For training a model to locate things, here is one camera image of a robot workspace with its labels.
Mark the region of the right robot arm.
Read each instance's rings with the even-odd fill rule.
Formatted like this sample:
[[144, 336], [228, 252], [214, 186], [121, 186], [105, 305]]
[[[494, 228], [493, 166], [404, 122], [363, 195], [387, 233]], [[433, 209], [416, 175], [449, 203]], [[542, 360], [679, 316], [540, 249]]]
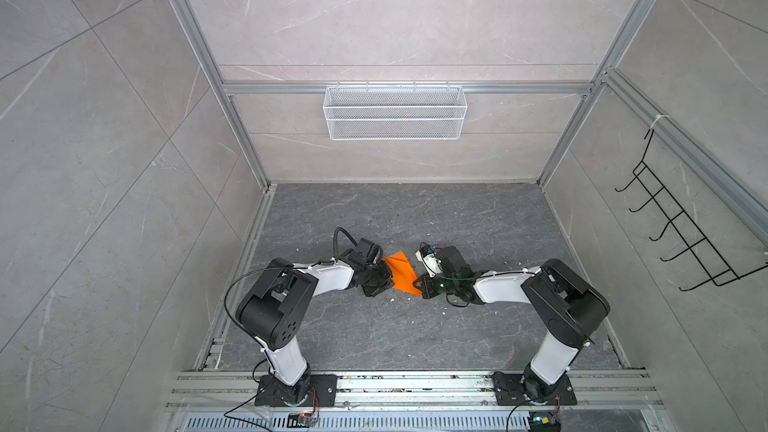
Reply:
[[443, 294], [465, 304], [531, 305], [547, 329], [521, 378], [525, 398], [535, 404], [545, 403], [565, 384], [570, 366], [610, 312], [603, 295], [559, 259], [549, 259], [534, 270], [486, 271], [467, 277], [427, 272], [413, 286], [425, 299]]

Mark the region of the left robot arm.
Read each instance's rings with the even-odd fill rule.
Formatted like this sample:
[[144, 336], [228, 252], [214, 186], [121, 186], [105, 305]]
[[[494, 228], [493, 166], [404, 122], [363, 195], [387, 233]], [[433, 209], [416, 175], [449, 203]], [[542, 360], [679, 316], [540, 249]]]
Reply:
[[261, 346], [271, 385], [288, 405], [299, 405], [311, 389], [311, 367], [297, 334], [312, 299], [355, 287], [374, 297], [394, 286], [383, 262], [349, 264], [331, 260], [312, 265], [273, 259], [238, 303], [235, 322]]

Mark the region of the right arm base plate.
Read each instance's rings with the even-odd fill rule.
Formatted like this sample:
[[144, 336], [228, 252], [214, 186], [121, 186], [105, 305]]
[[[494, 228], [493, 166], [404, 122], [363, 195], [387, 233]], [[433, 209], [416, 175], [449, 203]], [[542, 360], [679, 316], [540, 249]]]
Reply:
[[547, 384], [535, 373], [493, 372], [492, 389], [499, 406], [564, 405], [573, 406], [577, 399], [570, 378], [562, 375], [554, 384]]

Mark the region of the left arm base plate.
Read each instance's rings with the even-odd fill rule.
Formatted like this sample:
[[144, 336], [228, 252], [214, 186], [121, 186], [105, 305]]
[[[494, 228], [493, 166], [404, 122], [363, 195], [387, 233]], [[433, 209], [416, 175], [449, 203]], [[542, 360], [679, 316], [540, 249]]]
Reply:
[[259, 379], [255, 406], [332, 407], [335, 404], [338, 376], [333, 374], [304, 374], [299, 381], [286, 385], [273, 374]]

